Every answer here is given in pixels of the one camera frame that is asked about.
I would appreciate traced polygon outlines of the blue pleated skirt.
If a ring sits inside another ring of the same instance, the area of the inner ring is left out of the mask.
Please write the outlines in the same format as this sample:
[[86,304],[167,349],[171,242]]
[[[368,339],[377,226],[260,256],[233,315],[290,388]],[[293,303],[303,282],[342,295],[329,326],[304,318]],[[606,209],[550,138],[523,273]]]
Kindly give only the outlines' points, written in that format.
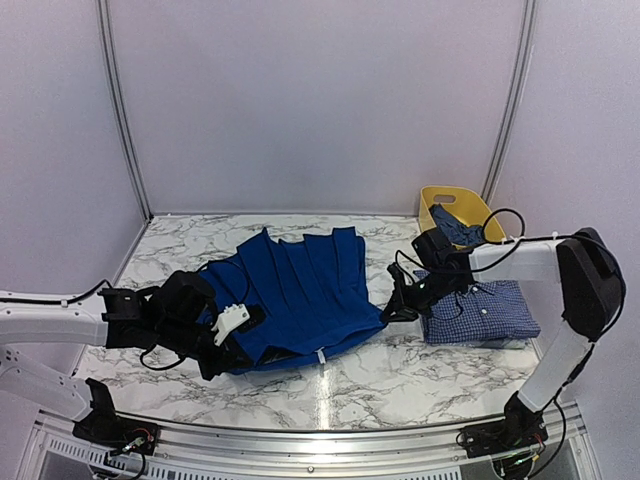
[[275,241],[262,230],[235,255],[206,265],[200,274],[218,308],[244,304],[265,314],[259,325],[225,339],[244,356],[229,373],[321,363],[379,333],[382,311],[369,300],[365,249],[352,227],[299,242]]

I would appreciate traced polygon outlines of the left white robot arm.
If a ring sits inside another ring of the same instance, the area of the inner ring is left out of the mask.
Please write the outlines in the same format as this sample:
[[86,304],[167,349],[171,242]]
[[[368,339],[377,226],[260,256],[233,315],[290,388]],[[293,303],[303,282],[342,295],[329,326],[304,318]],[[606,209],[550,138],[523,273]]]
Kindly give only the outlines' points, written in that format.
[[160,286],[113,288],[106,281],[71,298],[8,292],[1,300],[1,388],[29,399],[89,430],[106,445],[125,438],[109,389],[93,380],[66,378],[12,351],[22,343],[66,343],[150,351],[160,346],[191,359],[205,380],[251,366],[232,340],[266,318],[258,305],[218,307],[214,288],[198,273],[177,271]]

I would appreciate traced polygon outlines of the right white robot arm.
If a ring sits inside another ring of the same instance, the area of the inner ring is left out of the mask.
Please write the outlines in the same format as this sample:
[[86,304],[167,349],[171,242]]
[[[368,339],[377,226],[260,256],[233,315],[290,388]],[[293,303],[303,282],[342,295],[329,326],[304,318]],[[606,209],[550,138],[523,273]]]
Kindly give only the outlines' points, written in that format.
[[620,268],[594,229],[571,235],[526,238],[457,250],[444,240],[433,242],[423,234],[416,245],[429,256],[435,271],[407,285],[398,272],[396,285],[383,318],[388,323],[425,322],[433,331],[439,324],[459,324],[468,308],[446,316],[435,309],[447,297],[470,294],[490,282],[516,281],[526,299],[549,293],[551,307],[534,302],[539,315],[558,314],[553,340],[537,364],[523,368],[519,354],[472,355],[466,347],[411,346],[409,355],[392,370],[394,383],[386,398],[391,413],[384,426],[404,428],[448,420],[469,420],[495,413],[505,403],[495,438],[515,448],[534,431],[534,415],[552,406],[553,398],[573,394],[590,426],[619,425],[617,394],[608,394],[607,380],[596,380],[582,369],[596,344],[620,317],[626,285]]

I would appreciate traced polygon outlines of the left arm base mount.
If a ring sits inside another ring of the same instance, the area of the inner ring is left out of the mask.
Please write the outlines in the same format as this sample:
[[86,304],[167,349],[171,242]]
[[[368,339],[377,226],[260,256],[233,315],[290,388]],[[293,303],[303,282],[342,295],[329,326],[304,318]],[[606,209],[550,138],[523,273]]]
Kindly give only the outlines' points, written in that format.
[[128,418],[102,423],[75,422],[72,434],[76,438],[108,447],[115,451],[116,455],[152,455],[158,441],[159,425]]

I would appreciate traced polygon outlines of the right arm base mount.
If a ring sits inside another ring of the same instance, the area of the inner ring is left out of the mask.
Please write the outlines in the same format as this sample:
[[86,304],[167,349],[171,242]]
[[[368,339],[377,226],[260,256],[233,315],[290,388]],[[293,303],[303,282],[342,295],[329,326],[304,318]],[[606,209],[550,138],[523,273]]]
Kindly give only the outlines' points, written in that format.
[[538,421],[528,430],[509,430],[505,419],[467,425],[456,436],[456,443],[468,458],[496,455],[528,447],[541,447],[548,440],[546,425]]

